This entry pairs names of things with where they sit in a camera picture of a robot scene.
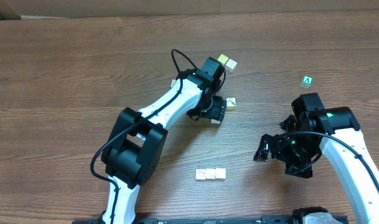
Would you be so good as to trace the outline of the wooden block number three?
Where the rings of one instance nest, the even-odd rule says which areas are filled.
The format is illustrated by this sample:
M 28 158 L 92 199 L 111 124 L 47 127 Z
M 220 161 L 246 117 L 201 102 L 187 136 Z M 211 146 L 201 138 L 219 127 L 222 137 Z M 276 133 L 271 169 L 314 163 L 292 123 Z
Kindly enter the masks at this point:
M 227 171 L 224 168 L 215 169 L 215 179 L 216 180 L 225 180 L 227 176 Z

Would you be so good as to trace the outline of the wooden block with squiggle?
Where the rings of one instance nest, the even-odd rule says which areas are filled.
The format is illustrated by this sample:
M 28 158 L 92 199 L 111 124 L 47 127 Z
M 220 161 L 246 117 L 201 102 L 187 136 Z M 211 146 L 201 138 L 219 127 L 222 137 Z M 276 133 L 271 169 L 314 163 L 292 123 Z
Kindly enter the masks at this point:
M 205 170 L 205 178 L 207 180 L 215 180 L 216 179 L 216 170 L 215 169 L 206 169 Z

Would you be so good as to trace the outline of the wooden block with dots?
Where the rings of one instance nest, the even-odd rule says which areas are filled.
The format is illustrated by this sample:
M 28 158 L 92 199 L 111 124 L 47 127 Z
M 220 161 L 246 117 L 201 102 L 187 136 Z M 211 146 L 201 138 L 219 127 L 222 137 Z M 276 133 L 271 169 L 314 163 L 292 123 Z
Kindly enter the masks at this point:
M 195 179 L 199 181 L 206 181 L 206 170 L 205 169 L 196 169 L 195 170 Z

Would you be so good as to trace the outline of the yellow sided wooden block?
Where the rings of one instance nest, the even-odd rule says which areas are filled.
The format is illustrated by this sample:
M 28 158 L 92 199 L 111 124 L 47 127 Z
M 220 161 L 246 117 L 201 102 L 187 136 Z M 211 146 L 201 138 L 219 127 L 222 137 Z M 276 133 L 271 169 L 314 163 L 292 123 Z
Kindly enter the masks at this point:
M 221 124 L 221 121 L 216 120 L 216 119 L 211 119 L 210 122 L 211 122 L 212 124 Z

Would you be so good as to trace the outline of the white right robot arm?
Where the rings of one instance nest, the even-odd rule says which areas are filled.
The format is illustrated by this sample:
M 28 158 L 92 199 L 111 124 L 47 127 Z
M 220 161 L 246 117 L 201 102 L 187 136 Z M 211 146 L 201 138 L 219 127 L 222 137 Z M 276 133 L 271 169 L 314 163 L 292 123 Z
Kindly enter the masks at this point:
M 348 107 L 294 111 L 280 128 L 284 133 L 261 137 L 254 161 L 277 159 L 285 163 L 285 174 L 308 179 L 312 166 L 325 156 L 340 179 L 357 223 L 379 223 L 379 171 Z

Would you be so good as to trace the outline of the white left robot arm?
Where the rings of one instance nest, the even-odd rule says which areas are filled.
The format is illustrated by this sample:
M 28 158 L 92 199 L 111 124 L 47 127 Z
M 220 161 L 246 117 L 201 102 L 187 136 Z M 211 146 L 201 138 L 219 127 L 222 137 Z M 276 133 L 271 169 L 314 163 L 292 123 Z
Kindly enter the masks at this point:
M 226 79 L 222 69 L 179 72 L 171 89 L 138 111 L 120 112 L 107 142 L 91 160 L 92 174 L 110 184 L 106 210 L 97 223 L 133 223 L 139 189 L 152 176 L 169 128 L 183 115 L 222 121 L 227 102 L 217 95 Z

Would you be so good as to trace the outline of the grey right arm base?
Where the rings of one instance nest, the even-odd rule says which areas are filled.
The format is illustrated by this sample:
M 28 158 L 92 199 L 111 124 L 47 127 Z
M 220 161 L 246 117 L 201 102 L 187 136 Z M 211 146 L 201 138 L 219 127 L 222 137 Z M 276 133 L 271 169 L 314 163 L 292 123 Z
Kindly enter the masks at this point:
M 322 207 L 305 207 L 292 211 L 294 223 L 299 224 L 328 224 L 338 223 L 333 216 Z

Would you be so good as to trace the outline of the wooden block with hammer picture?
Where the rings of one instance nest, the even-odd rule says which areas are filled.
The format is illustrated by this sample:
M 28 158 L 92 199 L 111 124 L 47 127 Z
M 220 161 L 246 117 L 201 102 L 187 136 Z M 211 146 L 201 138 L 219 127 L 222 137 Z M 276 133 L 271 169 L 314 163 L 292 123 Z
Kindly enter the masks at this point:
M 235 98 L 227 98 L 227 110 L 235 110 L 236 109 L 236 99 Z

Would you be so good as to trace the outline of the plain wooden block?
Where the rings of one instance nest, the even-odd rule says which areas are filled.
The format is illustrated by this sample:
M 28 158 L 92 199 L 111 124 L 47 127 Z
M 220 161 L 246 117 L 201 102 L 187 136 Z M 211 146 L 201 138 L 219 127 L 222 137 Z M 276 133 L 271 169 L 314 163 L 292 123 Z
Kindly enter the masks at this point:
M 230 72 L 230 73 L 233 73 L 234 70 L 236 69 L 236 66 L 237 66 L 237 62 L 232 60 L 232 59 L 229 59 L 226 64 L 225 64 L 225 69 Z

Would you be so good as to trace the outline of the yellow top wooden block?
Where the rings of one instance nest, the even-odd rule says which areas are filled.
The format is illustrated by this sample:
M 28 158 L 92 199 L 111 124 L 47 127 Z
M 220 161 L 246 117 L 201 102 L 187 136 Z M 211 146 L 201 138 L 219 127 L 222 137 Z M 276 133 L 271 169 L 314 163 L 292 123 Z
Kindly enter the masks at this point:
M 229 60 L 229 57 L 227 57 L 226 55 L 224 54 L 221 54 L 218 59 L 217 59 L 222 65 L 225 65 L 228 60 Z

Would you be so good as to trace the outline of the green letter wooden block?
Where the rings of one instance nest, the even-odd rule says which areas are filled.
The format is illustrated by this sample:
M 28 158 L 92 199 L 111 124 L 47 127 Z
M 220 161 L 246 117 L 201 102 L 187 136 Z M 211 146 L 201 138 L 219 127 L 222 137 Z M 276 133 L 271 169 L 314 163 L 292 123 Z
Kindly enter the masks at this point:
M 302 82 L 300 84 L 300 87 L 305 88 L 305 89 L 309 89 L 312 85 L 313 80 L 314 79 L 312 77 L 305 75 L 302 78 Z

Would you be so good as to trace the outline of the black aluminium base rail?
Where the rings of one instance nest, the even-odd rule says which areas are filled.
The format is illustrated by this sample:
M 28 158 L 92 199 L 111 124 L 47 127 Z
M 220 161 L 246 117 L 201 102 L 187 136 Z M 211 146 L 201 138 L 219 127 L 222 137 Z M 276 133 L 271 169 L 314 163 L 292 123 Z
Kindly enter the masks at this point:
M 296 223 L 290 215 L 265 215 L 261 218 L 203 218 L 203 219 L 170 219 L 136 218 L 133 224 L 262 224 L 262 223 Z

